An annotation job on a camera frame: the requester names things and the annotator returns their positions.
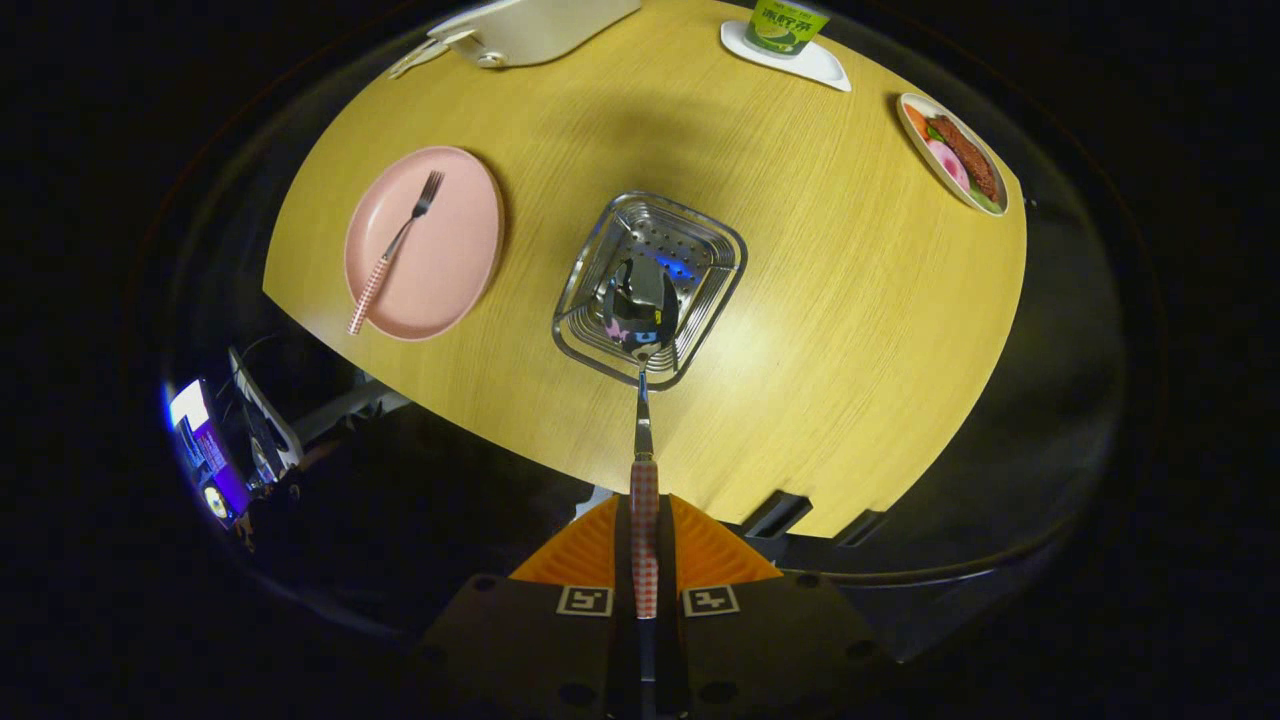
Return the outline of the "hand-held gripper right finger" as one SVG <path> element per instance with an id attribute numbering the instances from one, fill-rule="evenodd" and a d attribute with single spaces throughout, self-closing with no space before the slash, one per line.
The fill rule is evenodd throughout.
<path id="1" fill-rule="evenodd" d="M 776 568 L 672 495 L 655 552 L 662 717 L 846 719 L 890 684 L 890 653 L 833 582 Z"/>

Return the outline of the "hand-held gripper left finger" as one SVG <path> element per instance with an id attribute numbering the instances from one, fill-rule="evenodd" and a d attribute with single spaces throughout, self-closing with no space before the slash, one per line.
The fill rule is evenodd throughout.
<path id="1" fill-rule="evenodd" d="M 634 615 L 628 510 L 609 498 L 511 577 L 468 578 L 415 646 L 425 719 L 605 719 Z"/>

